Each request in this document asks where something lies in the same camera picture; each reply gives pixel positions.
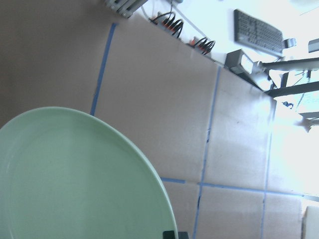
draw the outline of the black object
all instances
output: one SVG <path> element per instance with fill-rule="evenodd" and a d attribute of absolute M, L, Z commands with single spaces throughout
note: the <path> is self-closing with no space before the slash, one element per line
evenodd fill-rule
<path fill-rule="evenodd" d="M 265 93 L 274 98 L 277 96 L 295 95 L 312 91 L 319 91 L 319 81 L 269 90 Z"/>
<path fill-rule="evenodd" d="M 149 20 L 164 31 L 169 32 L 172 36 L 178 33 L 176 38 L 179 38 L 181 31 L 183 30 L 184 22 L 182 19 L 175 21 L 175 12 L 172 11 L 159 14 L 155 18 L 149 18 Z"/>
<path fill-rule="evenodd" d="M 275 27 L 234 10 L 235 41 L 275 56 L 282 56 L 283 34 Z"/>
<path fill-rule="evenodd" d="M 174 231 L 163 232 L 163 239 L 175 239 Z M 178 232 L 178 239 L 189 239 L 187 232 Z"/>
<path fill-rule="evenodd" d="M 295 38 L 289 38 L 284 40 L 285 48 L 289 48 L 292 46 L 296 46 L 296 39 Z"/>
<path fill-rule="evenodd" d="M 314 52 L 314 51 L 319 51 L 319 38 L 309 41 L 308 43 L 308 52 Z"/>

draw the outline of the keyboard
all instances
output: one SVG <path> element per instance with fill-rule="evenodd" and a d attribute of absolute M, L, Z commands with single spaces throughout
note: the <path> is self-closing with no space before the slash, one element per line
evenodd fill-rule
<path fill-rule="evenodd" d="M 271 55 L 282 56 L 283 34 L 275 27 L 236 9 L 234 29 L 235 42 Z"/>

